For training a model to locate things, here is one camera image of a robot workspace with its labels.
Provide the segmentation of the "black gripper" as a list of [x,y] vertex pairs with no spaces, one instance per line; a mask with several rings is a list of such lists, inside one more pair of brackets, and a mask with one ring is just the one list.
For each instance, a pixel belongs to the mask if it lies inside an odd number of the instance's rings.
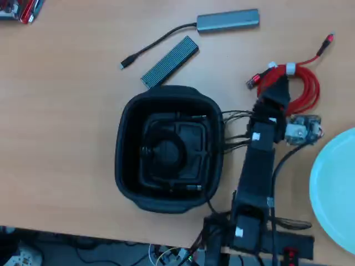
[[252,109],[250,117],[250,132],[255,129],[257,122],[263,124],[271,124],[274,129],[274,143],[279,143],[285,138],[286,131],[286,117],[283,112],[287,111],[291,96],[289,90],[289,80],[278,80],[273,85],[275,89],[276,102],[272,90],[264,90],[260,96],[259,101],[256,102]]

